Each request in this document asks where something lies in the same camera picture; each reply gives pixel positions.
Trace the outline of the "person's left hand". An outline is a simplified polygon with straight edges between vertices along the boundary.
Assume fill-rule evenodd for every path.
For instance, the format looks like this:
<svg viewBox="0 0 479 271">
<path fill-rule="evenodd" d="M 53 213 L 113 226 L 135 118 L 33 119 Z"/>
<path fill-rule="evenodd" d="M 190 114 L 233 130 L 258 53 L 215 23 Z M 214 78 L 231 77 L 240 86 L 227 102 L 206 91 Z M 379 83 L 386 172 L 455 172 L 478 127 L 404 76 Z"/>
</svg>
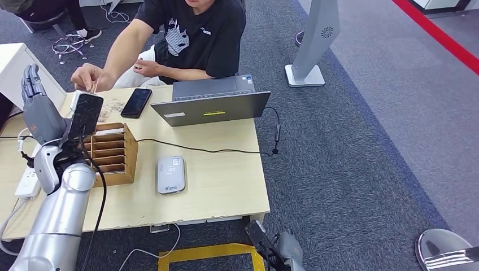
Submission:
<svg viewBox="0 0 479 271">
<path fill-rule="evenodd" d="M 153 60 L 144 60 L 139 58 L 133 65 L 133 70 L 135 73 L 143 75 L 144 77 L 155 77 L 162 74 L 164 66 L 158 64 Z"/>
</svg>

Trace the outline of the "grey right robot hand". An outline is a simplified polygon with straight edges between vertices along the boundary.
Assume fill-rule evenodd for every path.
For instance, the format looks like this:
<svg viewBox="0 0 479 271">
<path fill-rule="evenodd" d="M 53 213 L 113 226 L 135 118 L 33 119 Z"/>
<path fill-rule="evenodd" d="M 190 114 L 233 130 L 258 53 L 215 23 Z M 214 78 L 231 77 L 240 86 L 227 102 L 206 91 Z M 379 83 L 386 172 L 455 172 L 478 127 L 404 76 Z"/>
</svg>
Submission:
<svg viewBox="0 0 479 271">
<path fill-rule="evenodd" d="M 276 235 L 275 248 L 284 259 L 282 270 L 305 271 L 303 267 L 303 249 L 297 239 L 288 231 Z"/>
</svg>

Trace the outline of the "person's right hand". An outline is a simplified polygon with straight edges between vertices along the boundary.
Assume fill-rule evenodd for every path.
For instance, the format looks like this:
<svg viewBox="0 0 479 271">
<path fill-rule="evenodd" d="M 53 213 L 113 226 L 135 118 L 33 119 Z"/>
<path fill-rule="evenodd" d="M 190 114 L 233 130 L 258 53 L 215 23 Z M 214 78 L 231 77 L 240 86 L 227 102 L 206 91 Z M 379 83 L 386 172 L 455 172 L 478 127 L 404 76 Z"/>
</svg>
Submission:
<svg viewBox="0 0 479 271">
<path fill-rule="evenodd" d="M 71 76 L 76 90 L 99 93 L 111 89 L 111 78 L 102 69 L 90 63 L 78 67 Z"/>
</svg>

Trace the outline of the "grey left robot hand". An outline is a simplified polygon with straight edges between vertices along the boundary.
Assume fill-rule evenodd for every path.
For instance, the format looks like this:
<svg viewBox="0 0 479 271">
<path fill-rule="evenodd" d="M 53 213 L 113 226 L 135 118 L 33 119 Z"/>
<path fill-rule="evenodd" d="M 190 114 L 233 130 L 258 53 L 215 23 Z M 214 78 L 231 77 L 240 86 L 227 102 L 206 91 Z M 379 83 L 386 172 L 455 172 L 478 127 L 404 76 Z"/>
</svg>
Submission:
<svg viewBox="0 0 479 271">
<path fill-rule="evenodd" d="M 39 66 L 27 65 L 21 79 L 23 118 L 33 138 L 40 144 L 62 139 L 67 121 L 47 96 L 38 74 Z"/>
</svg>

